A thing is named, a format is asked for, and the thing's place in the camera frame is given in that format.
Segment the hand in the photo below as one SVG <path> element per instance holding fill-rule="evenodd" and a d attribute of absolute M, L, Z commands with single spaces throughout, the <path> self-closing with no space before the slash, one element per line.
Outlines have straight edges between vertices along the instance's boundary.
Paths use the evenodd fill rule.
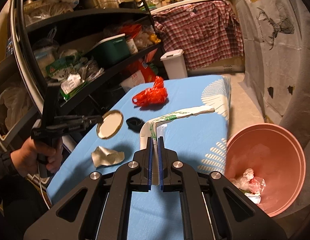
<path fill-rule="evenodd" d="M 56 149 L 54 149 L 29 137 L 20 149 L 10 154 L 10 158 L 18 173 L 25 177 L 28 173 L 32 175 L 38 173 L 37 154 L 40 153 L 48 157 L 47 170 L 56 173 L 61 165 L 62 151 L 63 140 L 61 138 L 58 140 Z"/>

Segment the black gripper frame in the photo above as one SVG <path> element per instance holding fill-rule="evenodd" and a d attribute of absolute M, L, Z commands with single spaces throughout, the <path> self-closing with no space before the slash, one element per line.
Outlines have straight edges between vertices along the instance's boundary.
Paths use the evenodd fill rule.
<path fill-rule="evenodd" d="M 31 225 L 24 240 L 126 240 L 131 195 L 151 188 L 153 141 L 115 172 L 95 171 Z"/>
<path fill-rule="evenodd" d="M 160 187 L 180 195 L 185 240 L 287 240 L 284 230 L 220 172 L 196 172 L 158 139 Z"/>
<path fill-rule="evenodd" d="M 58 138 L 72 132 L 85 131 L 90 125 L 103 122 L 101 115 L 78 116 L 65 115 L 55 116 L 57 110 L 60 83 L 48 83 L 45 94 L 42 118 L 37 119 L 31 129 L 31 138 L 46 143 L 48 146 L 56 148 Z M 41 178 L 47 178 L 52 174 L 46 169 L 47 157 L 38 154 L 39 173 Z"/>

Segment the pink bucket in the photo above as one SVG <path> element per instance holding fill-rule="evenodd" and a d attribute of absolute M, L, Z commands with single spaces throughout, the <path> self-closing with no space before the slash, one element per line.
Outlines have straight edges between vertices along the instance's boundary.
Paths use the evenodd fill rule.
<path fill-rule="evenodd" d="M 270 217 L 286 210 L 300 193 L 306 173 L 303 149 L 286 129 L 275 124 L 248 126 L 227 143 L 225 177 L 236 178 L 252 168 L 265 179 L 258 205 Z"/>

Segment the green plastic box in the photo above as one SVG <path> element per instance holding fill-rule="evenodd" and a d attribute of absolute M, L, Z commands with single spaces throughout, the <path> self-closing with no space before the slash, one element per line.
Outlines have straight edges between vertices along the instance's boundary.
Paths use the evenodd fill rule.
<path fill-rule="evenodd" d="M 85 54 L 88 59 L 92 56 L 97 61 L 98 66 L 105 69 L 128 58 L 130 51 L 125 40 L 125 34 L 101 40 Z"/>

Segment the metal screw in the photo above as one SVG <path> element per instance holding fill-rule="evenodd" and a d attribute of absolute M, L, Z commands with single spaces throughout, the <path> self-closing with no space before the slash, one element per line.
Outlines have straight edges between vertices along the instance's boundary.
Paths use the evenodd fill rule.
<path fill-rule="evenodd" d="M 130 168 L 136 168 L 138 166 L 138 162 L 132 161 L 128 163 L 128 167 Z"/>
<path fill-rule="evenodd" d="M 89 176 L 91 179 L 98 179 L 100 177 L 100 173 L 97 171 L 94 171 Z"/>
<path fill-rule="evenodd" d="M 213 179 L 220 179 L 221 178 L 221 174 L 217 171 L 212 172 L 211 176 Z"/>
<path fill-rule="evenodd" d="M 176 161 L 176 162 L 173 163 L 173 166 L 174 166 L 175 168 L 181 168 L 181 167 L 183 166 L 183 163 L 180 162 L 180 161 Z"/>

